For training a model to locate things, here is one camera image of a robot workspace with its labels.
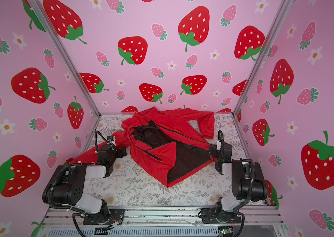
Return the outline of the red zip-up jacket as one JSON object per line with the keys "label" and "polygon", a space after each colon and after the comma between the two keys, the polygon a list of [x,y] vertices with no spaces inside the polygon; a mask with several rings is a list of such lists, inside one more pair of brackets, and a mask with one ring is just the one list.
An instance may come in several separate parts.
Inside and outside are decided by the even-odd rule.
{"label": "red zip-up jacket", "polygon": [[113,133],[117,148],[130,148],[130,156],[148,174],[172,187],[218,160],[213,112],[193,109],[135,113]]}

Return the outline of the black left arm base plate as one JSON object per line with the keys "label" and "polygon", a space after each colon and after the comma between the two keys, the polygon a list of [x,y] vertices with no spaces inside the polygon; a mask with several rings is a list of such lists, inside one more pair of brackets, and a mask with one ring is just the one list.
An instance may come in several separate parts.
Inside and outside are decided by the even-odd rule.
{"label": "black left arm base plate", "polygon": [[110,208],[100,211],[98,214],[88,214],[83,225],[121,225],[125,216],[125,209]]}

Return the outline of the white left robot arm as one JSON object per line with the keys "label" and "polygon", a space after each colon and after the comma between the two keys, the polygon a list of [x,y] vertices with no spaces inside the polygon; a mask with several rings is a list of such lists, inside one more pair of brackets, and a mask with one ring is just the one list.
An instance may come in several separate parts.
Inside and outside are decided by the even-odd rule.
{"label": "white left robot arm", "polygon": [[89,180],[108,178],[114,170],[116,159],[127,155],[126,148],[106,144],[97,147],[94,153],[98,157],[95,164],[59,165],[42,194],[42,200],[53,209],[77,212],[85,219],[85,225],[121,223],[125,210],[110,210],[107,201],[91,196],[84,186]]}

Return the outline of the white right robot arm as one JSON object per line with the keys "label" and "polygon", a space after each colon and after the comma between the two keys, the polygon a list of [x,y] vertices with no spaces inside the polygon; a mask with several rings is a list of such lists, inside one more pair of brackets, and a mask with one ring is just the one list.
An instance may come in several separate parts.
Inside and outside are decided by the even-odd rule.
{"label": "white right robot arm", "polygon": [[210,149],[214,155],[215,170],[231,177],[232,194],[221,197],[215,205],[214,215],[219,223],[226,223],[239,215],[249,202],[267,198],[267,186],[260,165],[250,159],[232,159],[232,146],[218,141]]}

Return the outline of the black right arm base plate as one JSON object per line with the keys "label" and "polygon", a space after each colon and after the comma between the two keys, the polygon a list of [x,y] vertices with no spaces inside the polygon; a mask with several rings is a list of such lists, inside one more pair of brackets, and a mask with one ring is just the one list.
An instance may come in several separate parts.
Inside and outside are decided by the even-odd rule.
{"label": "black right arm base plate", "polygon": [[223,211],[221,209],[202,208],[198,217],[201,218],[204,224],[241,224],[242,218],[239,214]]}

